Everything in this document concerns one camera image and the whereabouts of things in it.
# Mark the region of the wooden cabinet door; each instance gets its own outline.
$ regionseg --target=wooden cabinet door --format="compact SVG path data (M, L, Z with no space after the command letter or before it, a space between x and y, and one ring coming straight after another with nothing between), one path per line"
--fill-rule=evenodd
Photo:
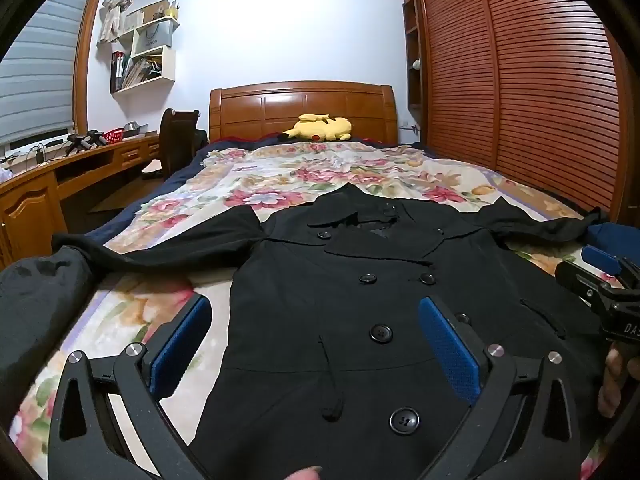
M27 256L49 256L52 234L66 232L53 172L0 196L0 219L6 263Z
M620 112L602 22L584 0L487 1L500 76L495 169L609 210Z
M482 0L423 0L428 146L439 156L493 166L495 82Z
M4 244L4 237L0 236L0 270L4 270L9 266L11 260L9 259L8 251L6 250L6 245Z

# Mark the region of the pikachu plush toy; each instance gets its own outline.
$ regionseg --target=pikachu plush toy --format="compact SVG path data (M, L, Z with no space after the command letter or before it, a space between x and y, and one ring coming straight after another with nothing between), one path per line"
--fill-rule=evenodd
M345 118L330 119L328 114L303 114L299 119L292 130L284 132L289 139L300 137L315 142L351 139L351 123Z

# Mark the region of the window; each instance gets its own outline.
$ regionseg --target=window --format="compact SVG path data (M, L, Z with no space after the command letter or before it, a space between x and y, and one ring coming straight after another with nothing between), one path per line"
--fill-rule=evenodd
M87 7L88 0L47 0L0 62L0 144L59 135L74 124L76 46Z

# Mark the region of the wooden window frame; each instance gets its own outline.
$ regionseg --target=wooden window frame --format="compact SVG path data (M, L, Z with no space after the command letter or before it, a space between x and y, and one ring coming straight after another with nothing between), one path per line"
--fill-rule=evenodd
M95 15L100 0L87 0L84 15L80 23L76 60L74 61L73 82L73 120L77 132L85 133L88 129L86 118L86 79L89 70L89 50L91 36L94 31Z

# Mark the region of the human hand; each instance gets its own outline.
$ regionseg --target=human hand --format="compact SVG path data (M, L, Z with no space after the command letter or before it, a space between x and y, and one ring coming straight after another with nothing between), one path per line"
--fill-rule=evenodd
M285 480L320 480L320 472L322 468L320 466L308 467L293 473L291 476L287 476Z
M616 414L622 396L618 380L622 375L624 358L617 343L611 345L605 366L604 382L598 393L598 410L603 416L611 418ZM626 369L630 376L640 381L640 357L629 360Z

